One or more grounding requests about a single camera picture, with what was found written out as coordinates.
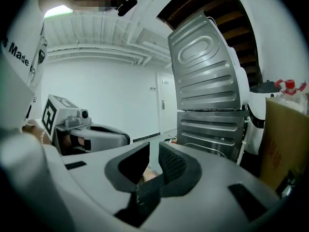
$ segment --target cardboard box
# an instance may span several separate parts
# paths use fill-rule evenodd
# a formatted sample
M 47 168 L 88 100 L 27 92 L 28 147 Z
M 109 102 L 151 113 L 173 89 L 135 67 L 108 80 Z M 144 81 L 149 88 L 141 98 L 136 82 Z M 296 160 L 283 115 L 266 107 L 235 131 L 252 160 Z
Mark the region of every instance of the cardboard box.
M 309 116 L 267 99 L 259 154 L 260 179 L 274 190 L 289 171 L 301 175 L 309 162 Z

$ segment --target person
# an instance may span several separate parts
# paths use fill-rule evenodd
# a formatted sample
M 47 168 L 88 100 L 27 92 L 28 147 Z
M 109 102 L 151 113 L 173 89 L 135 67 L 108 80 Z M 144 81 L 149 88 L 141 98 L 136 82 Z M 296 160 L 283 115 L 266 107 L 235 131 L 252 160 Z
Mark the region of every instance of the person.
M 73 10 L 104 11 L 119 7 L 123 0 L 25 0 L 0 46 L 0 127 L 19 129 L 34 135 L 42 144 L 51 145 L 43 128 L 35 121 L 41 118 L 40 102 L 42 75 L 47 62 L 48 42 L 44 35 L 44 15 L 57 6 Z M 69 135 L 63 145 L 70 148 Z M 147 168 L 145 181 L 155 177 Z

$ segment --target cable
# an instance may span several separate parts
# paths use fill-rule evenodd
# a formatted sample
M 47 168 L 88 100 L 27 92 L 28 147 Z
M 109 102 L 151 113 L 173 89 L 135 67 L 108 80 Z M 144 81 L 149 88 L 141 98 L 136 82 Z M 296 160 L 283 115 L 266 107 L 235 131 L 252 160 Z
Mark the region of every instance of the cable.
M 217 26 L 216 21 L 215 21 L 211 16 L 208 16 L 207 18 L 208 18 L 208 19 L 211 19 L 211 20 L 214 22 L 214 24 L 216 24 L 216 26 Z
M 242 145 L 241 145 L 241 148 L 240 148 L 239 156 L 238 156 L 238 159 L 237 159 L 237 165 L 240 165 L 240 163 L 241 163 L 241 159 L 242 159 L 243 153 L 245 151 L 245 146 L 247 144 L 249 135 L 250 135 L 250 123 L 248 123 L 246 135 L 245 135 L 245 137 L 244 137 L 244 139 L 242 141 Z
M 199 147 L 202 147 L 202 148 L 205 148 L 205 149 L 210 149 L 210 150 L 213 150 L 213 151 L 216 151 L 216 152 L 220 153 L 222 156 L 227 158 L 225 154 L 223 154 L 221 151 L 216 150 L 216 149 L 207 148 L 207 147 L 204 147 L 204 146 L 201 146 L 201 145 L 197 145 L 197 144 L 193 144 L 193 143 L 186 143 L 183 146 L 186 146 L 186 145 L 195 145 L 195 146 L 199 146 Z

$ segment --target floor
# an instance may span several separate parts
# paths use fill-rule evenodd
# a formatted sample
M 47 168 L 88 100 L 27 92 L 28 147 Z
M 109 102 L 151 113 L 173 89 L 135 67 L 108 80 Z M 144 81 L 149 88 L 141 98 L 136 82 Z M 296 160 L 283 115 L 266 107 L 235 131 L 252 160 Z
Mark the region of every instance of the floor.
M 159 136 L 148 138 L 142 140 L 141 142 L 149 142 L 150 143 L 150 159 L 149 159 L 149 166 L 152 170 L 156 171 L 158 174 L 162 173 L 162 169 L 158 162 L 159 157 L 159 142 L 163 142 L 167 138 L 171 138 L 170 136 L 176 136 L 177 129 L 170 130 L 165 132 Z

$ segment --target bottle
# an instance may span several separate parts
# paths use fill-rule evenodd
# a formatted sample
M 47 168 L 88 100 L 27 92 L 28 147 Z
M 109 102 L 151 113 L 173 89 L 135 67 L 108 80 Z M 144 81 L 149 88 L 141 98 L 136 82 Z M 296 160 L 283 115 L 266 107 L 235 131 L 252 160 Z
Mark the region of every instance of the bottle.
M 282 89 L 280 86 L 282 82 L 285 82 L 286 90 L 281 90 L 282 94 L 277 96 L 274 101 L 307 115 L 308 99 L 302 92 L 307 86 L 306 82 L 302 83 L 300 88 L 295 88 L 295 81 L 293 79 L 286 81 L 280 79 L 275 82 L 275 87 Z

